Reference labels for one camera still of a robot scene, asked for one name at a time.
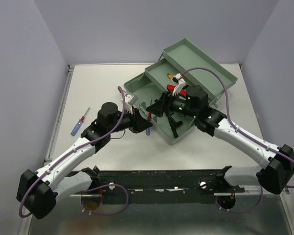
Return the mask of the yellow utility knife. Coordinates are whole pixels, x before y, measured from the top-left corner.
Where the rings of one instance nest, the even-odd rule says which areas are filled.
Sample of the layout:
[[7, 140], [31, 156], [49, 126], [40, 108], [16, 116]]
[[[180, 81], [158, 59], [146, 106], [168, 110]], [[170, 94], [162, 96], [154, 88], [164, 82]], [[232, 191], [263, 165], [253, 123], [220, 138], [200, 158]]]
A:
[[174, 74], [167, 73], [167, 77], [168, 77], [170, 80], [174, 80], [174, 79], [175, 79], [175, 75], [174, 75]]

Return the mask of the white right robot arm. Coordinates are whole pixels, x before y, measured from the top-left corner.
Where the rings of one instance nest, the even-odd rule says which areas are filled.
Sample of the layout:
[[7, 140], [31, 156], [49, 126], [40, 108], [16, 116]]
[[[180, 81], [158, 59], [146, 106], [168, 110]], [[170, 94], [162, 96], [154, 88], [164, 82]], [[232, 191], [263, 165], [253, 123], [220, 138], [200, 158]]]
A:
[[208, 95], [199, 86], [188, 87], [185, 96], [163, 92], [147, 111], [159, 118], [175, 113], [191, 117], [201, 132], [231, 144], [257, 163], [254, 167], [227, 168], [216, 179], [216, 187], [222, 192], [244, 185], [262, 186], [280, 194], [294, 175], [294, 150], [290, 146], [279, 147], [240, 128], [226, 114], [209, 106]]

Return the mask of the small steel claw hammer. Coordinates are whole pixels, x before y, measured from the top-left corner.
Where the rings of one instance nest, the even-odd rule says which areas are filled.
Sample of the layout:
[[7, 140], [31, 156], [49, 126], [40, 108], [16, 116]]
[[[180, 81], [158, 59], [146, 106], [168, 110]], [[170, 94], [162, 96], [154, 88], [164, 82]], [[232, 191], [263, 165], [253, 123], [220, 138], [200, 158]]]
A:
[[180, 127], [181, 125], [183, 125], [183, 122], [182, 121], [175, 121], [173, 119], [173, 117], [169, 116], [167, 117], [168, 118], [168, 122], [169, 122], [169, 125], [170, 125], [170, 128], [171, 128], [171, 131], [173, 133], [173, 137], [174, 138], [178, 138], [179, 135], [177, 133], [177, 128]]

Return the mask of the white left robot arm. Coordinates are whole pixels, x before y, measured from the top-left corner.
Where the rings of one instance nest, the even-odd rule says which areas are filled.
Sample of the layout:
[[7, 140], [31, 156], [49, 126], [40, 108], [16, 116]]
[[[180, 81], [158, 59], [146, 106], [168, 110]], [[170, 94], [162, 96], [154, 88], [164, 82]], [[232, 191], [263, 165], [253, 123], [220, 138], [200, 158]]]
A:
[[16, 196], [20, 202], [20, 217], [26, 217], [23, 214], [23, 208], [26, 208], [31, 215], [42, 219], [62, 199], [80, 191], [96, 192], [99, 182], [93, 170], [86, 168], [70, 176], [71, 171], [105, 147], [112, 133], [129, 129], [137, 134], [150, 127], [152, 123], [143, 118], [137, 108], [129, 113], [119, 111], [115, 103], [104, 103], [97, 119], [68, 150], [46, 166], [36, 171], [28, 169], [21, 175]]

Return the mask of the blue handled screwdriver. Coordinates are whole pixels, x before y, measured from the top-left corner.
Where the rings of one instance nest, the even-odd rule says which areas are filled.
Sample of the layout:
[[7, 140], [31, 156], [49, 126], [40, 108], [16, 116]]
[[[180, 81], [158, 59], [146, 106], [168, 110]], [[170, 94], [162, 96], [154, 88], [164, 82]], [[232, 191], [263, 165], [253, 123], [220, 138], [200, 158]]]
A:
[[152, 118], [152, 114], [151, 114], [151, 112], [149, 112], [148, 117], [147, 117], [147, 120], [149, 122], [148, 128], [146, 129], [147, 136], [150, 136], [150, 134], [151, 134], [151, 127], [152, 127], [151, 118]]
[[77, 122], [77, 124], [74, 126], [73, 130], [71, 131], [71, 136], [75, 136], [77, 134], [77, 132], [79, 131], [79, 129], [81, 128], [85, 117], [87, 116], [88, 112], [90, 111], [91, 107], [89, 107], [85, 114], [79, 119], [79, 121]]

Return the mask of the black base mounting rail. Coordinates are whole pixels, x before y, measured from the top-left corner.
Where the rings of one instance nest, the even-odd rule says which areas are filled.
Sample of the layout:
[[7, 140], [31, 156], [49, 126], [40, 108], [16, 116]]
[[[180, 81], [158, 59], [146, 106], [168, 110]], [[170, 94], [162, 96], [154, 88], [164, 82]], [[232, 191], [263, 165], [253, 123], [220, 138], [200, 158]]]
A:
[[100, 171], [85, 168], [91, 185], [83, 194], [98, 196], [103, 204], [213, 204], [215, 194], [244, 192], [231, 186], [223, 169]]

